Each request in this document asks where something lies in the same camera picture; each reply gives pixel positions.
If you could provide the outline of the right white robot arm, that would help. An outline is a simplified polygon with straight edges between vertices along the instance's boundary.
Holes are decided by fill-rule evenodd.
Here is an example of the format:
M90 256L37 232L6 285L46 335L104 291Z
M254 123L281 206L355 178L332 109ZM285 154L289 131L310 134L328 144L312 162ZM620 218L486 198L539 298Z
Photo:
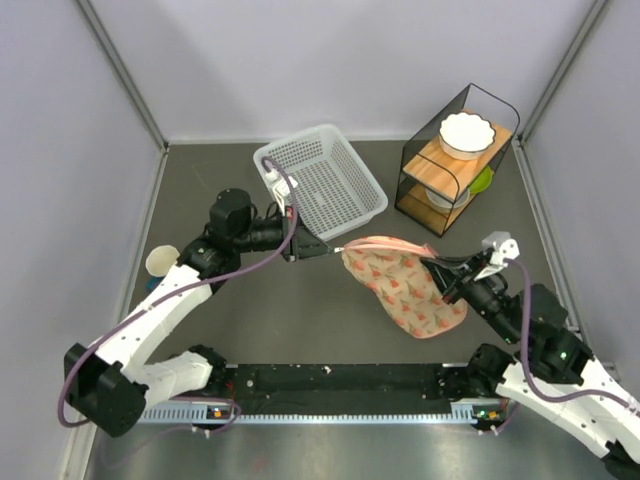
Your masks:
M512 400L582 443L616 479L639 476L639 402L565 326L567 310L516 256L429 253L421 264L444 302L468 304L508 345L483 343L450 392Z

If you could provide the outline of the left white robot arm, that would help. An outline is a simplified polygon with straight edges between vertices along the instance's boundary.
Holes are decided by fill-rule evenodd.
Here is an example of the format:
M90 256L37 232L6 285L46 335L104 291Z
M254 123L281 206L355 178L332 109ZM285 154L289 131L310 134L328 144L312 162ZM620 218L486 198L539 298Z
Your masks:
M199 305L227 281L265 266L329 255L332 248L302 221L298 192L283 181L272 190L278 210L261 218L249 194L220 192L202 233L179 254L160 284L116 327L89 346L65 354L64 383L57 402L60 424L73 427L66 407L104 433L124 435L143 413L183 393L216 396L226 387L223 360L203 346L159 363L151 354Z

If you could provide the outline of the floral mesh laundry bag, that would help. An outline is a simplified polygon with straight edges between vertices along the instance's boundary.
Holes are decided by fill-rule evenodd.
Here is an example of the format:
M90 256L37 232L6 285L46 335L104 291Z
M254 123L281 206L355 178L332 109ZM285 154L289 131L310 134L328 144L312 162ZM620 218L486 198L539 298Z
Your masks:
M435 258L426 244L388 236L353 240L340 249L346 270L373 291L389 317L416 339L444 334L463 323L468 304L447 304L422 264Z

